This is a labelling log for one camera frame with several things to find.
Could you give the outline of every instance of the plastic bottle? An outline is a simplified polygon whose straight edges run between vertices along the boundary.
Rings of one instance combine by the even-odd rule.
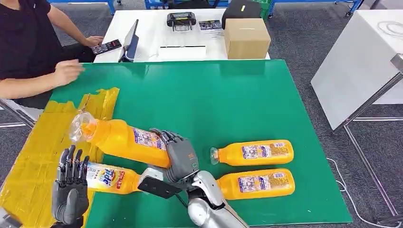
[[[74,142],[85,140],[104,153],[167,168],[170,161],[161,138],[131,127],[123,120],[103,121],[88,112],[78,114],[70,127]]]
[[[88,187],[95,191],[129,194],[140,191],[137,186],[140,175],[130,169],[111,165],[88,163]]]
[[[286,196],[295,190],[294,178],[287,169],[230,173],[217,182],[227,200]]]
[[[225,148],[211,148],[211,163],[232,166],[285,164],[293,160],[294,150],[288,140],[233,143]]]

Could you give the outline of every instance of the bottle label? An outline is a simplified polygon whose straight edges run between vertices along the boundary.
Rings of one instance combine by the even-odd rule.
[[[108,189],[122,187],[122,181],[125,177],[124,170],[116,170],[102,164],[88,163],[87,182],[88,187],[93,189]]]
[[[134,132],[134,141],[137,144],[155,147],[166,151],[165,144],[157,134],[153,132],[143,131],[137,128],[133,128],[133,132]]]
[[[288,188],[289,181],[285,173],[276,172],[263,176],[248,176],[238,178],[241,192],[265,191]]]
[[[242,146],[244,159],[268,158],[288,154],[286,144],[283,142],[269,143],[268,145]]]

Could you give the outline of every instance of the yellow tape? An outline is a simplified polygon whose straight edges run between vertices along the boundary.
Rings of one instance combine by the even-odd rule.
[[[79,109],[97,119],[112,119],[118,88],[98,90],[84,95]],[[68,129],[78,110],[72,102],[49,101],[28,136],[0,192],[0,206],[15,215],[26,228],[49,228],[55,222],[51,214],[52,185],[60,153],[70,146]],[[80,142],[83,157],[101,162],[103,153],[87,142]],[[92,203],[94,192],[88,191]],[[90,209],[84,215],[84,224]]]

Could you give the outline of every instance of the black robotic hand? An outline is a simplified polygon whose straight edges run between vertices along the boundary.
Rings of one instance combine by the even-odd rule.
[[[199,171],[199,159],[188,139],[169,131],[156,128],[150,130],[160,136],[166,145],[171,161],[171,166],[167,169],[167,178],[170,182],[178,182]]]
[[[75,149],[71,145],[60,157],[57,179],[53,184],[52,214],[59,223],[81,227],[82,216],[89,205],[86,181],[89,156],[80,162],[83,152],[80,149],[73,159]]]

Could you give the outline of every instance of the green table mat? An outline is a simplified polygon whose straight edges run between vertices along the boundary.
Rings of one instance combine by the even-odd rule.
[[[352,222],[309,117],[283,60],[88,64],[79,79],[51,100],[73,101],[100,88],[120,88],[113,118],[141,129],[169,129],[189,138],[200,168],[227,173],[287,168],[295,179],[290,196],[232,200],[249,225]],[[292,162],[277,166],[210,164],[210,148],[230,143],[288,139]],[[104,163],[142,173],[143,163],[104,156]],[[175,197],[136,192],[96,193],[87,228],[194,227]]]

